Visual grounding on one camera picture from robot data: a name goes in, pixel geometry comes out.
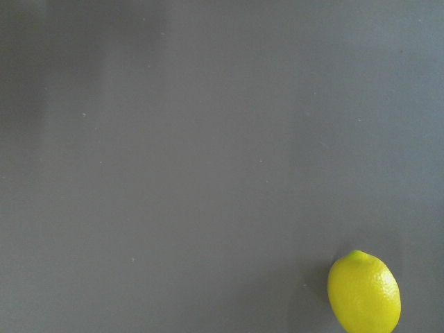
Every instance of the gray surface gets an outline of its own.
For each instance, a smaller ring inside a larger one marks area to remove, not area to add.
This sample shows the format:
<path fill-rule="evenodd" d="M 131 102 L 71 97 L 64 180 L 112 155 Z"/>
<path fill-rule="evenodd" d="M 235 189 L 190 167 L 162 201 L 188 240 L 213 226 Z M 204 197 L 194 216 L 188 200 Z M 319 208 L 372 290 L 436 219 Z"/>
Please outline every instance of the gray surface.
<path fill-rule="evenodd" d="M 442 1 L 0 13 L 2 332 L 342 332 L 352 248 L 442 332 Z"/>

